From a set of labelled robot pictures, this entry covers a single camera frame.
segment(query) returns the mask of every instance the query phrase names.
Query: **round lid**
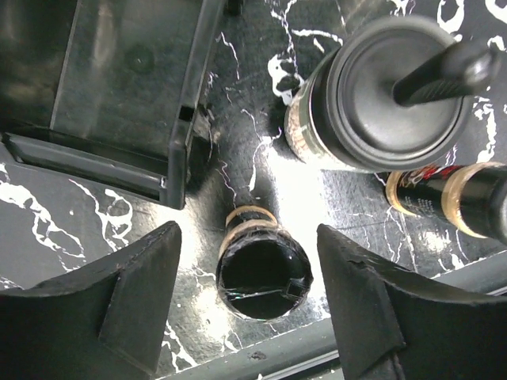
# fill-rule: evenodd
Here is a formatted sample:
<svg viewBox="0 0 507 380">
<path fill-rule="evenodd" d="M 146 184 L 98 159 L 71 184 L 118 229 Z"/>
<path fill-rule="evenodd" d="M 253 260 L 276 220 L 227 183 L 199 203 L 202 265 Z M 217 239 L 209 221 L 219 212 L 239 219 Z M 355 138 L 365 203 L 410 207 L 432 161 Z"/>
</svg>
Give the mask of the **round lid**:
<svg viewBox="0 0 507 380">
<path fill-rule="evenodd" d="M 423 17 L 380 19 L 358 32 L 335 57 L 326 82 L 326 111 L 335 139 L 377 171 L 416 169 L 456 143 L 471 105 L 456 98 L 405 107 L 392 95 L 396 81 L 455 41 Z"/>
</svg>

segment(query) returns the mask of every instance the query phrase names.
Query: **lid knob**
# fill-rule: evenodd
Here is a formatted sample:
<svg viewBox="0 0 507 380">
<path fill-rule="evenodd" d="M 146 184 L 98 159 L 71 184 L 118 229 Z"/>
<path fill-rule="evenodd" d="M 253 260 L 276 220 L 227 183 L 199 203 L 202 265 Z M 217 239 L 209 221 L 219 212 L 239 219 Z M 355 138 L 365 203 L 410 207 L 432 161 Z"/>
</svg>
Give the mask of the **lid knob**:
<svg viewBox="0 0 507 380">
<path fill-rule="evenodd" d="M 406 107 L 443 99 L 477 95 L 500 70 L 500 57 L 476 41 L 453 44 L 398 80 L 393 97 Z"/>
</svg>

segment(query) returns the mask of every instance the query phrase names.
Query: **black plastic tray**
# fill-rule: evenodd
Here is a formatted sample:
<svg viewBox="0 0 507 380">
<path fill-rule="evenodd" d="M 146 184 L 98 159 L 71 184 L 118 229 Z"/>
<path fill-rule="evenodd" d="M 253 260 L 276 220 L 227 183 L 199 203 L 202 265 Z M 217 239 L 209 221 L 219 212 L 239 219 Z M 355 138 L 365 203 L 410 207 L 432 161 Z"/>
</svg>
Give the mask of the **black plastic tray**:
<svg viewBox="0 0 507 380">
<path fill-rule="evenodd" d="M 15 26 L 32 45 L 0 41 L 0 133 L 13 161 L 182 209 L 225 0 L 29 3 L 20 2 L 26 17 Z M 33 90 L 41 82 L 44 104 L 12 95 L 20 83 Z"/>
</svg>

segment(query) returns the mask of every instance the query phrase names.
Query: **marble surface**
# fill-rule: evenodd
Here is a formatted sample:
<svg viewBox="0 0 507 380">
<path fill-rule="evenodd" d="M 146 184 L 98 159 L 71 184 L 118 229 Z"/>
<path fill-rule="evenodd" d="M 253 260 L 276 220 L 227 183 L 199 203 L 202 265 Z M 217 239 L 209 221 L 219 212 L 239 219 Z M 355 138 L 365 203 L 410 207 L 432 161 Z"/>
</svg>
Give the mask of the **marble surface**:
<svg viewBox="0 0 507 380">
<path fill-rule="evenodd" d="M 500 0 L 248 0 L 224 19 L 208 75 L 211 153 L 193 166 L 187 205 L 174 211 L 117 190 L 0 164 L 0 288 L 31 287 L 89 263 L 168 220 L 183 230 L 181 261 L 156 378 L 171 377 L 258 342 L 329 318 L 316 228 L 329 224 L 373 252 L 433 277 L 505 250 L 389 207 L 381 176 L 318 171 L 298 161 L 282 134 L 292 89 L 368 18 L 423 14 L 457 40 L 505 50 Z M 507 63 L 476 97 L 467 132 L 444 161 L 507 162 Z M 229 212 L 272 211 L 305 248 L 315 277 L 308 300 L 273 323 L 244 321 L 219 300 L 215 266 Z"/>
</svg>

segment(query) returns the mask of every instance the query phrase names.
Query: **bottle label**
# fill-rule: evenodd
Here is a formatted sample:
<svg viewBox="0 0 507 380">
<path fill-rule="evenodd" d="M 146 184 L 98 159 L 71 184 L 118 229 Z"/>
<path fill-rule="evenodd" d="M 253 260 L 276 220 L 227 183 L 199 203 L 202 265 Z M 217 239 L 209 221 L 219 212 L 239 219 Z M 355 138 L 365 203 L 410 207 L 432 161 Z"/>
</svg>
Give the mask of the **bottle label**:
<svg viewBox="0 0 507 380">
<path fill-rule="evenodd" d="M 461 165 L 429 165 L 404 173 L 396 188 L 398 201 L 403 208 L 416 215 L 447 220 L 442 209 L 442 193 L 450 176 L 461 168 Z"/>
</svg>

